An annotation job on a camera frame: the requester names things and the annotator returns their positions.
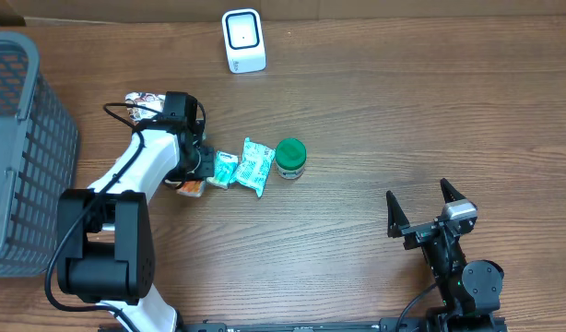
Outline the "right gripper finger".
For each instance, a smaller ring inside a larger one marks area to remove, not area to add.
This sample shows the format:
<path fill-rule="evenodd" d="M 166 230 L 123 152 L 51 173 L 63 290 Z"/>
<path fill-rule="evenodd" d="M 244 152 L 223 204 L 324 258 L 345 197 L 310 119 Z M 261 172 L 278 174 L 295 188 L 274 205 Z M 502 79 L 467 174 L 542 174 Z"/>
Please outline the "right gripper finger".
<path fill-rule="evenodd" d="M 392 191 L 386 192 L 386 203 L 388 208 L 387 235 L 391 238 L 402 237 L 404 230 L 410 227 L 409 220 Z"/>
<path fill-rule="evenodd" d="M 440 180 L 440 186 L 443 199 L 446 203 L 452 203 L 454 201 L 466 199 L 466 197 L 459 191 L 457 191 L 446 178 L 442 178 Z"/>

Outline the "small teal packet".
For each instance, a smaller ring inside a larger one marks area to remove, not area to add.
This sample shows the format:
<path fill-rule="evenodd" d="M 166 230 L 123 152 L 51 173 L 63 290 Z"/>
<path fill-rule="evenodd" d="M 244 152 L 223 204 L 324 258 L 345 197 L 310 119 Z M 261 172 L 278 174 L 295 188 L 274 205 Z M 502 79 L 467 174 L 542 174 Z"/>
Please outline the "small teal packet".
<path fill-rule="evenodd" d="M 237 155 L 218 151 L 214 161 L 214 175 L 207 177 L 206 182 L 222 189 L 228 189 L 238 164 Z"/>

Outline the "teal white snack packet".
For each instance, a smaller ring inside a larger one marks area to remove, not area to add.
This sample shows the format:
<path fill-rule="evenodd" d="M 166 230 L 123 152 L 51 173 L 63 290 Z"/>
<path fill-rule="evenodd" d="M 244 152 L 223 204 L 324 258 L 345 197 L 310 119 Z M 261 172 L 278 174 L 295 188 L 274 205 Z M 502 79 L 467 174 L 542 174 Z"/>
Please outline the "teal white snack packet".
<path fill-rule="evenodd" d="M 242 161 L 231 176 L 230 183 L 239 183 L 251 188 L 261 198 L 274 159 L 273 149 L 246 137 L 243 144 Z"/>

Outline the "green lid jar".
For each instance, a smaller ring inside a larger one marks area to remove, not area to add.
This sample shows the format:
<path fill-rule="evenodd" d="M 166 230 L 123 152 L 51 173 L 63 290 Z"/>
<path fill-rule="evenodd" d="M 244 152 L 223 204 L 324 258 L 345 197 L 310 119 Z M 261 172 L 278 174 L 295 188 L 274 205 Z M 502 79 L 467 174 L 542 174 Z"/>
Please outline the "green lid jar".
<path fill-rule="evenodd" d="M 281 140 L 276 148 L 275 161 L 277 172 L 287 180 L 299 178 L 305 168 L 307 150 L 297 138 Z"/>

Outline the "beige bread bag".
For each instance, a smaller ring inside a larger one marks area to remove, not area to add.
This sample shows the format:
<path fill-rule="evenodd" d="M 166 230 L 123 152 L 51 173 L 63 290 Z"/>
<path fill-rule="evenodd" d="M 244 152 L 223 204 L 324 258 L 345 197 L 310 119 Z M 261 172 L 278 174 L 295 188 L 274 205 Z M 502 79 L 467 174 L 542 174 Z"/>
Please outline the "beige bread bag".
<path fill-rule="evenodd" d="M 138 123 L 143 119 L 151 119 L 157 113 L 161 113 L 164 102 L 164 94 L 130 92 L 125 95 L 125 103 L 135 105 L 135 107 L 127 108 L 129 117 L 134 123 Z"/>

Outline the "orange white packet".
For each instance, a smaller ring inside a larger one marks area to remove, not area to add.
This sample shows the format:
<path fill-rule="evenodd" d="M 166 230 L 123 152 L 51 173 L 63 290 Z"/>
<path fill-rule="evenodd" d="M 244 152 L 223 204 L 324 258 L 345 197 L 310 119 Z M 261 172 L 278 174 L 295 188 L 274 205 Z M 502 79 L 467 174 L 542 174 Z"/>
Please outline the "orange white packet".
<path fill-rule="evenodd" d="M 205 180 L 187 181 L 180 185 L 176 192 L 181 196 L 201 197 L 205 191 Z"/>

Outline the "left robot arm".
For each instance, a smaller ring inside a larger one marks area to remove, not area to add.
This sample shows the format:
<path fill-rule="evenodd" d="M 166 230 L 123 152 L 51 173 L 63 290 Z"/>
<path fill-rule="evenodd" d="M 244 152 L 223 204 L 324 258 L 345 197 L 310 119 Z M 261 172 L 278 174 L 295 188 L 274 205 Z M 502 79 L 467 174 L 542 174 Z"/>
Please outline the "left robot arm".
<path fill-rule="evenodd" d="M 60 311 L 109 312 L 126 331 L 182 331 L 181 314 L 153 284 L 148 204 L 163 184 L 178 190 L 213 176 L 214 150 L 203 144 L 206 112 L 192 95 L 169 91 L 150 114 L 122 120 L 131 143 L 98 181 L 61 194 L 44 292 Z"/>

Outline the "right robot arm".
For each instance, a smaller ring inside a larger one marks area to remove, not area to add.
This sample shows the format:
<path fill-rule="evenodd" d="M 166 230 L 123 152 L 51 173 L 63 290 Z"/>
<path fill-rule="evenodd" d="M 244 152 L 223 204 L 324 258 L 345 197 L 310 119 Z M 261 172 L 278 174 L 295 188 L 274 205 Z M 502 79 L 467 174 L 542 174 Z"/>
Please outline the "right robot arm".
<path fill-rule="evenodd" d="M 478 207 L 457 191 L 447 179 L 440 180 L 445 205 L 432 221 L 413 226 L 395 195 L 388 191 L 387 235 L 402 238 L 404 248 L 419 248 L 431 269 L 434 282 L 411 300 L 397 318 L 382 318 L 382 331 L 505 331 L 505 320 L 493 315 L 501 308 L 504 272 L 490 260 L 468 262 L 459 243 L 474 230 Z M 428 309 L 423 317 L 407 314 L 427 294 L 438 290 L 441 307 Z"/>

